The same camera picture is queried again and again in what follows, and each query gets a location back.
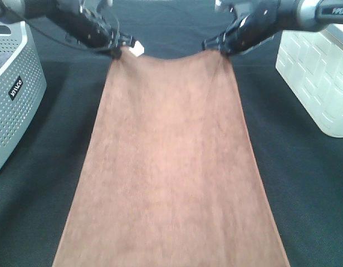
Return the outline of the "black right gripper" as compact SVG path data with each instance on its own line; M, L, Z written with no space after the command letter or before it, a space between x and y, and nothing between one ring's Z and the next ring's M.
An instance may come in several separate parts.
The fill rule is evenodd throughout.
M272 5L231 5L233 22L219 35L205 39L202 50L217 50L224 55L244 53L275 34Z

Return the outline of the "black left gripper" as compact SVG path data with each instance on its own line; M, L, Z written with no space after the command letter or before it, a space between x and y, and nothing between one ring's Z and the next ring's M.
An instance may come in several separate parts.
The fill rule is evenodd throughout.
M48 18L94 52L121 57L118 29L85 7L84 1L55 1Z

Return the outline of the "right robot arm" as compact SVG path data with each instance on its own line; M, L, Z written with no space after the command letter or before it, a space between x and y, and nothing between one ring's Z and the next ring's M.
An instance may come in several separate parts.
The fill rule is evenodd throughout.
M343 1L216 1L232 16L228 27L202 42L202 50L226 56L255 49L281 31L319 32L343 24Z

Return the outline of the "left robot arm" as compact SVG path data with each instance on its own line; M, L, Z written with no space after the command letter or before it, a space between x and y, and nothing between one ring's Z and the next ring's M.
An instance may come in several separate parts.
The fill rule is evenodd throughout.
M101 14L101 10L111 7L112 3L97 1L91 9L85 1L0 1L0 22L13 24L24 21L51 39L52 36L30 23L32 19L46 17L68 37L84 46L70 44L69 47L120 58L119 29L114 29Z

